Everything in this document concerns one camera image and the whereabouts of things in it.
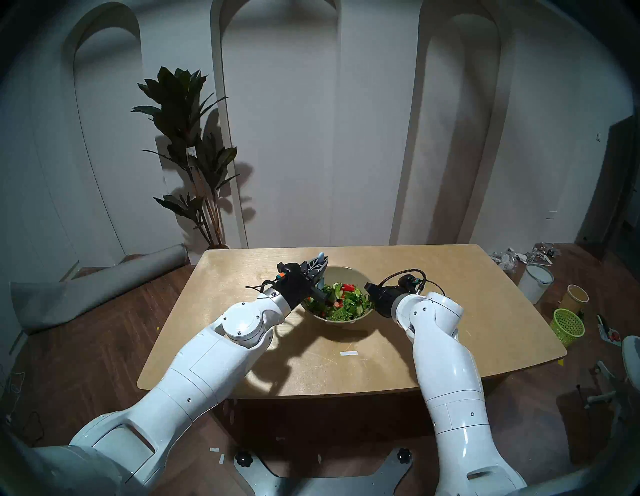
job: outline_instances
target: cable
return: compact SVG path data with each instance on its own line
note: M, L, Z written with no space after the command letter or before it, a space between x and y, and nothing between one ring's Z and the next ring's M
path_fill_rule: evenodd
M431 281L429 279L427 279L427 274L425 274L423 271L421 271L420 269L406 269L406 270L401 270L400 272L396 272L395 274L391 274L389 277L385 278L380 284L378 284L378 286L382 286L385 282L387 282L389 279L394 278L399 276L400 274L408 274L409 272L418 272L420 273L420 275L422 276L422 282L420 283L420 285L418 286L418 294L420 294L420 292L424 289L424 286L430 282L431 284L433 284L434 286L436 286L438 289L440 289L440 292L442 293L442 296L446 296L446 293L444 292L444 290L440 287L439 284L435 283L434 281Z
M438 289L440 289L440 292L442 293L442 296L446 296L446 294L444 293L444 289L442 289L442 288L440 287L440 284L438 284L437 282L430 281L430 280L428 280L428 279L425 279L425 280L424 280L424 282L430 282L430 283L431 283L431 284L433 284L435 287L437 287ZM422 286L422 287L420 288L420 291L422 291L422 290L424 289L424 283L423 283L423 284L421 284L421 286Z
M247 288L247 289L255 289L257 292L264 292L264 287L265 287L267 284L271 284L271 285L273 285L273 284L276 284L276 282L275 282L275 281L265 280L265 281L262 281L262 284L260 284L260 285L256 285L256 286L245 286L245 288Z
M24 430L27 428L27 425L29 424L29 420L31 420L31 416L35 413L36 415L36 420L38 421L38 425L40 426L40 436L38 436L34 441L31 442L31 447L33 448L36 443L38 441L40 441L41 439L44 438L44 427L42 426L42 421L40 420L40 414L38 412L36 412L35 410L32 410L31 413L29 414L29 417L27 417L27 420L25 421L24 425L22 426L22 435L26 437L26 434L24 433Z
M387 282L392 277L399 276L400 274L407 274L409 272L419 272L423 279L425 279L425 280L427 279L427 274L422 272L420 269L406 269L406 270L401 270L400 272L396 272L395 274L391 274L386 279L383 279L383 281L380 284L378 284L378 286L382 286L385 282Z

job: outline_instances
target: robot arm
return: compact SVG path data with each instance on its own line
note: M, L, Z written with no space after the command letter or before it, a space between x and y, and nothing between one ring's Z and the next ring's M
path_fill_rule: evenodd
M376 311L413 343L420 391L433 422L440 480L437 495L504 495L525 487L493 443L480 374L457 340L463 309L444 295L415 294L415 284L367 284Z
M94 419L70 445L119 472L123 492L151 489L173 444L246 376L270 345L272 327L307 296L324 298L316 286L324 284L326 265L323 253L301 265L279 264L280 273L261 285L255 301L232 305L185 344L143 399Z

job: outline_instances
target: black knob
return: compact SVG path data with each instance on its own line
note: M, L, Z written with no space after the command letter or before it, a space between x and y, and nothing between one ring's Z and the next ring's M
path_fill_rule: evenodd
M236 454L236 461L240 467L249 467L253 463L253 457L248 451L239 451Z
M409 463L411 461L411 451L407 448L400 448L398 450L398 461L402 464Z

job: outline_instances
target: arched wall panel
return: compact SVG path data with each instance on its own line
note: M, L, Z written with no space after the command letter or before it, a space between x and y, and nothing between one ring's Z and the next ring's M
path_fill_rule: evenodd
M248 246L328 244L337 12L324 0L228 0L220 23Z

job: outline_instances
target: wooden floor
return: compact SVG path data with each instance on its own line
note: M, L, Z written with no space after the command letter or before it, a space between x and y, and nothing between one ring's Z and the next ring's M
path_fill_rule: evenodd
M566 286L581 286L590 297L585 336L562 365L552 362L484 382L496 446L529 484L575 470L606 444L611 412L597 405L587 413L576 389L581 384L583 397L599 392L589 371L596 360L624 377L620 348L600 340L595 314L623 337L638 334L640 322L640 284L615 256L598 262L575 245L558 246L556 281L536 307L549 320ZM29 416L36 411L44 427L37 445L67 444L99 414L144 396L136 380L192 270L177 269L31 336L13 369L26 373L13 417L18 434L27 441L38 436ZM154 494L251 494L232 464L238 445L257 452L281 476L364 475L393 447L405 446L414 464L396 494L433 494L438 460L430 425L417 393L227 401L178 441ZM227 455L222 465L221 452Z

